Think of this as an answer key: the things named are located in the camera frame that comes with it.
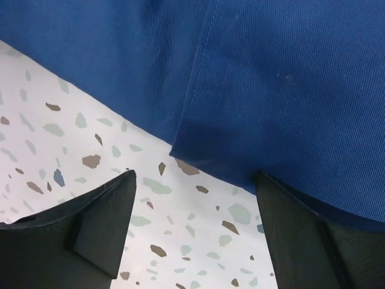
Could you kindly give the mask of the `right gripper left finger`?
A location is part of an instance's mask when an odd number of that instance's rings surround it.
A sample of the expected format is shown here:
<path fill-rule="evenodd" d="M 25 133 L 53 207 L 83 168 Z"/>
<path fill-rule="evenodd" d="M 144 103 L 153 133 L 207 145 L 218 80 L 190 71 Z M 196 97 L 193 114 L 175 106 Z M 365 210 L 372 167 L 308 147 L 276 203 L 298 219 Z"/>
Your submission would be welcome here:
<path fill-rule="evenodd" d="M 136 193 L 127 170 L 48 210 L 1 224 L 1 288 L 109 288 Z"/>

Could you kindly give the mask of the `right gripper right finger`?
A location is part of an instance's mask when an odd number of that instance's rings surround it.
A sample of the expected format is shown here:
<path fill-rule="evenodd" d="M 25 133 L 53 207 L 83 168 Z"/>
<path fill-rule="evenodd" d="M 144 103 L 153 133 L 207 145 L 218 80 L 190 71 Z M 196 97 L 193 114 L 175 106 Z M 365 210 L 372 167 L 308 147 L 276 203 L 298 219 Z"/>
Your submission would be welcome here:
<path fill-rule="evenodd" d="M 257 203 L 279 288 L 384 288 L 384 223 L 255 177 Z"/>

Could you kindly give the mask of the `blue surgical drape cloth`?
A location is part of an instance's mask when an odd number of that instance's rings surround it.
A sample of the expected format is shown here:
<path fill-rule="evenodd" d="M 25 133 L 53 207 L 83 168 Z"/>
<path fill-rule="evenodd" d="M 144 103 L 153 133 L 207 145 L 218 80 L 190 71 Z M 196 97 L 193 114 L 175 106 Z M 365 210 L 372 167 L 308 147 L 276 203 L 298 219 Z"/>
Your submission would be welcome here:
<path fill-rule="evenodd" d="M 1 40 L 209 175 L 384 231 L 383 1 L 2 1 Z"/>

